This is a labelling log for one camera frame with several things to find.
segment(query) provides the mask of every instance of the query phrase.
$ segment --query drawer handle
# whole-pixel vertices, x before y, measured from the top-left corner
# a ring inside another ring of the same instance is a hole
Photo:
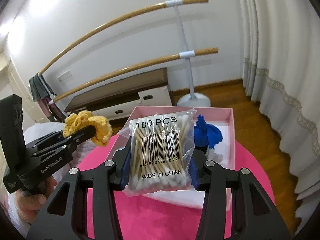
[[[148,96],[144,96],[144,97],[143,97],[143,100],[148,100],[148,99],[152,99],[152,98],[153,98],[152,95],[148,95]]]

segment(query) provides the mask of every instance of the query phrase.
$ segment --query silver screw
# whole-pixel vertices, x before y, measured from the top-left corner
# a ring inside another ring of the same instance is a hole
[[[72,169],[69,171],[69,173],[70,173],[71,175],[76,174],[77,172],[78,172],[78,169],[77,169],[77,168],[72,168]]]
[[[207,166],[209,166],[209,167],[212,167],[212,166],[214,166],[214,161],[212,161],[212,160],[207,160],[207,161],[205,162],[205,165],[207,165]]]
[[[114,162],[112,160],[108,160],[104,163],[104,165],[106,165],[107,167],[110,167],[114,164]]]
[[[248,175],[250,173],[250,171],[247,168],[241,169],[241,172],[245,175]]]

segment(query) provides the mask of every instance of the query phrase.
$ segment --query wooden floor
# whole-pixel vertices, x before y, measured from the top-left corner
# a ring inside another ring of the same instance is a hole
[[[259,103],[251,102],[246,96],[242,81],[197,87],[196,92],[208,96],[212,107],[233,108],[236,140],[254,155],[266,171],[276,206],[293,234],[300,222],[294,216],[300,204],[296,203],[294,194],[297,179],[289,174],[289,156],[279,150],[280,136],[272,130],[269,119],[260,114]],[[174,103],[186,93],[186,90],[173,92]],[[114,134],[124,123],[124,120],[112,123]]]

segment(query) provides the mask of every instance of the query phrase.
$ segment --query yellow fabric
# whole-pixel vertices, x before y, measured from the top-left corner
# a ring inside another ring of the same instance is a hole
[[[104,116],[93,116],[90,111],[81,111],[79,114],[71,114],[65,120],[63,137],[79,131],[80,129],[92,125],[96,128],[96,135],[91,138],[93,143],[98,146],[106,146],[112,135],[112,128],[109,120]]]

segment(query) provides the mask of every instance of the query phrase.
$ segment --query human hand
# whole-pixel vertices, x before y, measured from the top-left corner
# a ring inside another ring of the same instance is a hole
[[[22,190],[19,189],[16,192],[16,206],[18,214],[27,223],[31,224],[36,218],[36,210],[40,210],[44,205],[47,198],[54,190],[54,186],[57,185],[56,180],[50,176],[45,180],[46,192],[43,194],[36,194],[30,196],[24,196]]]

